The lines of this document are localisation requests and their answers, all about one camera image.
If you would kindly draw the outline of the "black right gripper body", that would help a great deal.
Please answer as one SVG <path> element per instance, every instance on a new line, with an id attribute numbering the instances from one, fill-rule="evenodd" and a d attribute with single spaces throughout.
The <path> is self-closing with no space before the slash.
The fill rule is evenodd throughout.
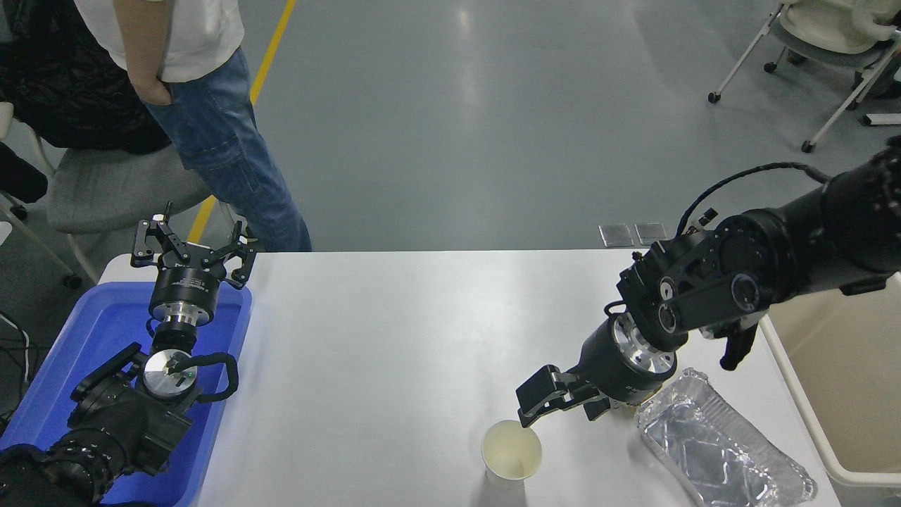
<path id="1" fill-rule="evenodd" d="M 608 398 L 638 405 L 675 373 L 675 353 L 651 346 L 631 318 L 608 318 L 581 348 L 572 368 L 575 400 Z"/>

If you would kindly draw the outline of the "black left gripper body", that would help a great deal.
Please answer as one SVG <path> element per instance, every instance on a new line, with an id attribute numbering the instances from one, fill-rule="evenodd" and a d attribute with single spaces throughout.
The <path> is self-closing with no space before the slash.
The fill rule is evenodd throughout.
<path id="1" fill-rule="evenodd" d="M 189 303 L 204 311 L 213 311 L 217 305 L 218 292 L 226 277 L 221 261 L 211 260 L 211 250 L 203 245 L 187 247 L 190 259 L 181 260 L 174 251 L 167 251 L 160 257 L 158 276 L 149 299 L 149 310 L 160 311 L 164 305 Z"/>

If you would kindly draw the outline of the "person's hand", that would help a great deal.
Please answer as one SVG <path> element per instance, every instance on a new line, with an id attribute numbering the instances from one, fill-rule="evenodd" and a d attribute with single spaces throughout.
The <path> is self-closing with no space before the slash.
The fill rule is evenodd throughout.
<path id="1" fill-rule="evenodd" d="M 168 106 L 173 103 L 170 90 L 154 72 L 128 70 L 127 75 L 133 89 L 144 103 L 155 106 Z"/>

